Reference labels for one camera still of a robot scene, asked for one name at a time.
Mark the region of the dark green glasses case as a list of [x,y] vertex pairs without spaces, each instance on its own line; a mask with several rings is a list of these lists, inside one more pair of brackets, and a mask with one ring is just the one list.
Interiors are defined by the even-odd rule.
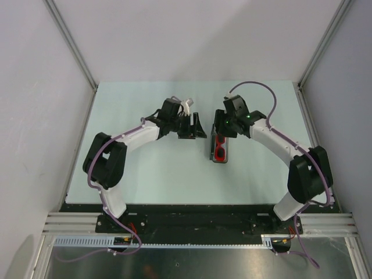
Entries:
[[228,162],[228,138],[217,133],[217,124],[224,111],[217,109],[214,115],[212,130],[210,133],[210,156],[209,159],[214,163]]

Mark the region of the red sunglasses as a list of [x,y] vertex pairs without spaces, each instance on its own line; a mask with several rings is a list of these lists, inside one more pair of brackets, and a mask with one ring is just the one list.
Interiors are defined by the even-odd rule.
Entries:
[[227,158],[228,140],[222,135],[216,135],[215,137],[215,149],[213,159],[217,163],[226,163]]

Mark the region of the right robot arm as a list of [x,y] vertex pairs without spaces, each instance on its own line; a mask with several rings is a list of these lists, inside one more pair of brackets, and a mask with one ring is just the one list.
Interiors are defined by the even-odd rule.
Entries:
[[223,118],[216,126],[217,132],[235,138],[238,134],[252,139],[278,156],[288,167],[287,193],[273,207],[274,215],[268,218],[269,229],[282,233],[289,226],[289,219],[315,196],[326,194],[330,202],[329,188],[333,177],[327,151],[320,145],[307,148],[293,141],[270,125],[260,111],[249,111],[240,95],[224,97]]

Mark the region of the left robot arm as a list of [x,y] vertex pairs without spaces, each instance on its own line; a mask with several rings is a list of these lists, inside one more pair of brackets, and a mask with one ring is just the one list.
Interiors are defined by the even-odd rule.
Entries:
[[128,227],[128,217],[124,215],[127,205],[119,190],[127,154],[169,133],[186,140],[206,138],[198,113],[191,112],[193,103],[191,98],[167,98],[161,108],[143,117],[139,126],[115,137],[105,133],[94,137],[83,171],[87,174],[88,186],[98,190],[103,211],[110,216],[108,225],[115,232]]

